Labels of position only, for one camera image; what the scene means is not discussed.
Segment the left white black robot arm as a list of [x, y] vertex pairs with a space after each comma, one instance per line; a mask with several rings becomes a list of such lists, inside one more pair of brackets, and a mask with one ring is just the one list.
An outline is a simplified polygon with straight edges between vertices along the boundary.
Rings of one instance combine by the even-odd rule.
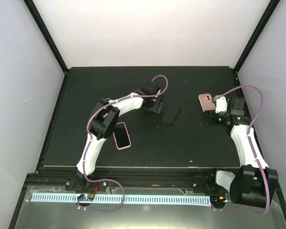
[[105, 141], [114, 133], [118, 118], [132, 110], [150, 109], [155, 106], [165, 90], [156, 87], [156, 93], [148, 90], [135, 90], [127, 96], [115, 99], [100, 99], [87, 123], [87, 141], [76, 169], [73, 173], [76, 185], [81, 190], [92, 187], [93, 179], [90, 174], [95, 171], [96, 161]]

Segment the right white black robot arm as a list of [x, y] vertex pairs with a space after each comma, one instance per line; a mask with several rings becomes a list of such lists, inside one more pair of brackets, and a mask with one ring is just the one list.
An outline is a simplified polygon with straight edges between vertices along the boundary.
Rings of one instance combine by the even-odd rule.
[[239, 157], [237, 173], [218, 170], [207, 180], [208, 189], [219, 192], [225, 188], [235, 204], [267, 209], [270, 206], [278, 173], [264, 161], [255, 140], [251, 118], [245, 116], [245, 100], [242, 97], [198, 96], [204, 122], [222, 125], [232, 138]]

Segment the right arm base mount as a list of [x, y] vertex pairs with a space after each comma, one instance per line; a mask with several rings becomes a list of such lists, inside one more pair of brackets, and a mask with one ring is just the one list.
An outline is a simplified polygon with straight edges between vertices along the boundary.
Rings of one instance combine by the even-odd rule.
[[215, 183], [215, 178], [210, 176], [195, 176], [191, 178], [192, 188], [195, 193], [221, 194], [227, 190]]

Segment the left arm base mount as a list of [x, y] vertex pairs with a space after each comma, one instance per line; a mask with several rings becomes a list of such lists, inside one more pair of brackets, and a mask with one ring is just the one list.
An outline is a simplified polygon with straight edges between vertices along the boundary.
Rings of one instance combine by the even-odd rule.
[[74, 174], [71, 174], [64, 181], [64, 187], [66, 191], [74, 191], [75, 193], [92, 193], [96, 190], [96, 187], [102, 185], [103, 182], [108, 183], [107, 179], [96, 179], [95, 181], [90, 182], [87, 181], [84, 176], [76, 177]]

